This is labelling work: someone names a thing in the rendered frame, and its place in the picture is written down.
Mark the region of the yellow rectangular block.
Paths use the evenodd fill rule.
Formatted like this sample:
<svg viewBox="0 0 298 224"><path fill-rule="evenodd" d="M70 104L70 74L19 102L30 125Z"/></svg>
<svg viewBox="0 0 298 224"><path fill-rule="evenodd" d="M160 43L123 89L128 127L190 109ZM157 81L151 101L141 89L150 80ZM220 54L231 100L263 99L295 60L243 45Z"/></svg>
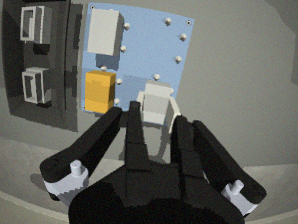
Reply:
<svg viewBox="0 0 298 224"><path fill-rule="evenodd" d="M106 113L113 107L116 73L90 71L85 80L85 110Z"/></svg>

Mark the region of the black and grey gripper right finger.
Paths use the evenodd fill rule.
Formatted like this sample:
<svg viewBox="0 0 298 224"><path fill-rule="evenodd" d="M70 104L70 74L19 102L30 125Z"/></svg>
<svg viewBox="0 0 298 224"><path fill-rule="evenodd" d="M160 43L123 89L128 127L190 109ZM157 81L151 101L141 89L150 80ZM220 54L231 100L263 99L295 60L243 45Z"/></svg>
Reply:
<svg viewBox="0 0 298 224"><path fill-rule="evenodd" d="M179 163L184 209L193 214L204 210L211 200L209 181L246 218L266 197L266 190L242 170L201 121L191 123L182 116L174 97L169 99L166 120L171 133L170 163Z"/></svg>

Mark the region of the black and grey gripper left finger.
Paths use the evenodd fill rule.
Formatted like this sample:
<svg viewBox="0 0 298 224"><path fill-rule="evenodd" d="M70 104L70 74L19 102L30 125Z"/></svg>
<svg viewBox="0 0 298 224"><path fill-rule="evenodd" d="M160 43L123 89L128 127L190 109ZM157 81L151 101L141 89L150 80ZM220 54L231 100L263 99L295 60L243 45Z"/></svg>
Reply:
<svg viewBox="0 0 298 224"><path fill-rule="evenodd" d="M41 162L39 168L51 199L62 201L69 208L73 198L88 187L90 176L120 128L126 128L126 202L138 210L150 206L155 183L143 137L143 98L144 92L139 91L137 101L130 101L128 111L111 107L70 147Z"/></svg>

